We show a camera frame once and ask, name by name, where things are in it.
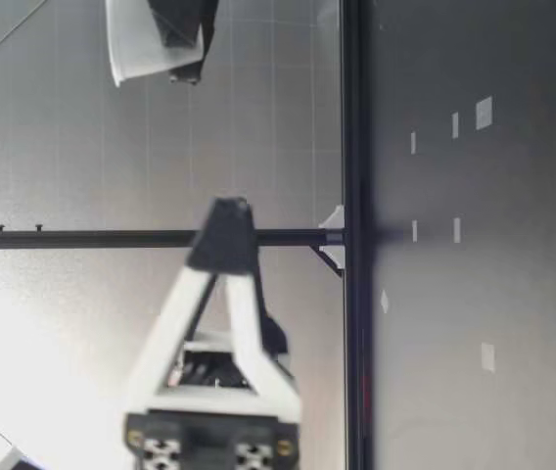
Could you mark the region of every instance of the black metal frame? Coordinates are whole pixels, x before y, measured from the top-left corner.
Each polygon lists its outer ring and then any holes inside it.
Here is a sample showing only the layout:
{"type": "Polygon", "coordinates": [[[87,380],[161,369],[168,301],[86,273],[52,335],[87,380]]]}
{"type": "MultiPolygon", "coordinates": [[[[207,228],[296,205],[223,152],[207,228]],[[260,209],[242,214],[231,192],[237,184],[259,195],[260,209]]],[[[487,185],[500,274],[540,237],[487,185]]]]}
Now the black metal frame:
{"type": "MultiPolygon", "coordinates": [[[[0,225],[0,250],[68,250],[190,247],[196,230],[102,230],[13,232],[0,225]]],[[[342,245],[344,230],[324,228],[256,231],[261,247],[323,247],[342,245]]]]}
{"type": "Polygon", "coordinates": [[[366,4],[342,0],[342,99],[346,207],[347,468],[373,468],[372,326],[374,211],[367,77],[366,4]]]}

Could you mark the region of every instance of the white strip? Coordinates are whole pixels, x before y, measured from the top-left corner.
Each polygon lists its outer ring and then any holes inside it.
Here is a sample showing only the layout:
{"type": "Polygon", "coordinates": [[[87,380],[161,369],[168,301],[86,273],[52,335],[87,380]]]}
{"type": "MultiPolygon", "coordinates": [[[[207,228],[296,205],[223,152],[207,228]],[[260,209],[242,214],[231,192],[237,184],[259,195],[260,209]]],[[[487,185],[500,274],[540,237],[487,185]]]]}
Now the white strip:
{"type": "Polygon", "coordinates": [[[476,130],[493,124],[493,97],[489,96],[476,104],[476,130]]]}
{"type": "Polygon", "coordinates": [[[461,218],[454,219],[454,243],[461,243],[461,218]]]}
{"type": "Polygon", "coordinates": [[[481,344],[481,367],[486,372],[495,373],[495,346],[489,343],[481,344]]]}
{"type": "Polygon", "coordinates": [[[453,139],[458,139],[458,131],[459,131],[458,118],[459,118],[458,113],[454,113],[452,115],[452,138],[453,139]]]}

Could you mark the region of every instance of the white tape marker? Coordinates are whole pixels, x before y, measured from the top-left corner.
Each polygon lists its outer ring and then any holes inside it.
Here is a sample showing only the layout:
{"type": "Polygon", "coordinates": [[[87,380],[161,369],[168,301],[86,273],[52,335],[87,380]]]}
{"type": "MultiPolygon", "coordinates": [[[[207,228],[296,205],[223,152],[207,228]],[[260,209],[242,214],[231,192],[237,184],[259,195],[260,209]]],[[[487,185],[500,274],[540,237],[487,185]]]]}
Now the white tape marker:
{"type": "Polygon", "coordinates": [[[461,243],[461,217],[454,219],[454,243],[461,243]]]}
{"type": "Polygon", "coordinates": [[[383,289],[383,294],[380,296],[380,305],[383,308],[383,313],[389,313],[389,297],[387,296],[387,291],[383,289]]]}
{"type": "Polygon", "coordinates": [[[452,115],[452,139],[458,139],[459,135],[459,114],[454,113],[452,115]]]}
{"type": "Polygon", "coordinates": [[[489,343],[481,344],[481,367],[486,372],[495,373],[495,346],[489,343]]]}
{"type": "Polygon", "coordinates": [[[493,97],[489,96],[476,104],[476,130],[493,124],[493,97]]]}

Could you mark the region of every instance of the white plastic part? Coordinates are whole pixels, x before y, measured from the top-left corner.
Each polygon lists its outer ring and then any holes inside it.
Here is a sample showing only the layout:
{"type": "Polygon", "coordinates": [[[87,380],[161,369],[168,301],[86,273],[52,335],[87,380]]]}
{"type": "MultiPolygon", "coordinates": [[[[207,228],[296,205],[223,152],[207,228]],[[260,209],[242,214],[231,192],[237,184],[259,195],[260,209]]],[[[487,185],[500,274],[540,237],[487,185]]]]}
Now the white plastic part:
{"type": "Polygon", "coordinates": [[[165,48],[147,0],[106,0],[109,56],[116,86],[128,78],[170,71],[204,55],[202,27],[193,48],[165,48]]]}
{"type": "Polygon", "coordinates": [[[129,411],[145,412],[146,405],[167,381],[209,282],[207,272],[190,267],[180,271],[130,377],[129,411]]]}
{"type": "Polygon", "coordinates": [[[285,423],[300,423],[301,399],[294,381],[262,347],[258,298],[251,275],[225,276],[230,341],[224,334],[197,333],[185,346],[187,332],[210,278],[203,271],[182,269],[132,374],[126,411],[142,414],[158,409],[270,416],[285,423]],[[252,389],[167,387],[171,366],[183,346],[187,351],[231,348],[235,364],[252,389]]]}
{"type": "Polygon", "coordinates": [[[15,466],[23,460],[23,454],[15,447],[0,461],[0,470],[14,470],[15,466]]]}
{"type": "MultiPolygon", "coordinates": [[[[345,228],[346,226],[346,212],[343,206],[336,206],[333,213],[328,217],[324,223],[320,224],[320,228],[345,228]]],[[[338,269],[346,268],[346,247],[344,246],[329,246],[320,247],[321,252],[328,255],[338,269]]]]}

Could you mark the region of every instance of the dark gray panel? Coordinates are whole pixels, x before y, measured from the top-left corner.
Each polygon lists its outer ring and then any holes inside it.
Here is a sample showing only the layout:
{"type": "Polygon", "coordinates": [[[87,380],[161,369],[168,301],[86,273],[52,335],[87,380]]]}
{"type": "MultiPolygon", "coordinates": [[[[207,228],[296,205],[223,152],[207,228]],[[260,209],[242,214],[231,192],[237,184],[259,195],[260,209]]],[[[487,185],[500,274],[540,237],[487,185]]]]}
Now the dark gray panel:
{"type": "Polygon", "coordinates": [[[377,468],[556,468],[556,2],[369,18],[376,212],[402,234],[376,266],[377,468]]]}

